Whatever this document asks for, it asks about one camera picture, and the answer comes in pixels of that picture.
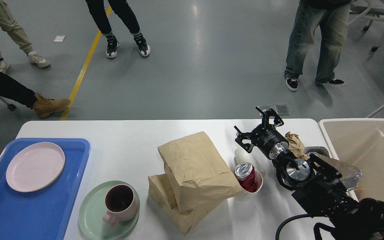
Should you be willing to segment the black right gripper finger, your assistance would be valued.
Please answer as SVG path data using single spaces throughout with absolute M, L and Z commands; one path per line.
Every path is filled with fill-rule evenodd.
M 282 118 L 272 108 L 265 110 L 256 107 L 257 111 L 262 115 L 261 128 L 265 131 L 275 130 L 279 126 L 284 125 Z
M 235 142 L 239 144 L 247 153 L 251 153 L 253 147 L 257 143 L 257 133 L 241 132 L 237 126 L 234 126 L 237 131 Z

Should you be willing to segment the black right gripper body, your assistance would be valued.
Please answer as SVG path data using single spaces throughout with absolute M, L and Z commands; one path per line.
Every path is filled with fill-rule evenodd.
M 289 147 L 288 141 L 276 130 L 255 129 L 254 145 L 271 160 L 275 160 L 280 153 Z

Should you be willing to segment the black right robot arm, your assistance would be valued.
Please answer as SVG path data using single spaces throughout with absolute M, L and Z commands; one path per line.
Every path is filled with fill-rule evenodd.
M 341 182 L 342 174 L 315 154 L 308 160 L 296 157 L 288 148 L 287 140 L 276 130 L 284 124 L 280 116 L 270 108 L 262 111 L 262 122 L 251 132 L 237 129 L 235 139 L 246 152 L 253 147 L 272 161 L 276 178 L 282 187 L 291 190 L 293 198 L 305 210 L 284 220 L 276 230 L 279 239 L 282 228 L 293 220 L 305 217 L 327 217 L 333 226 L 317 222 L 314 238 L 321 240 L 320 230 L 328 231 L 336 240 L 384 240 L 384 202 L 372 198 L 356 201 L 346 193 Z

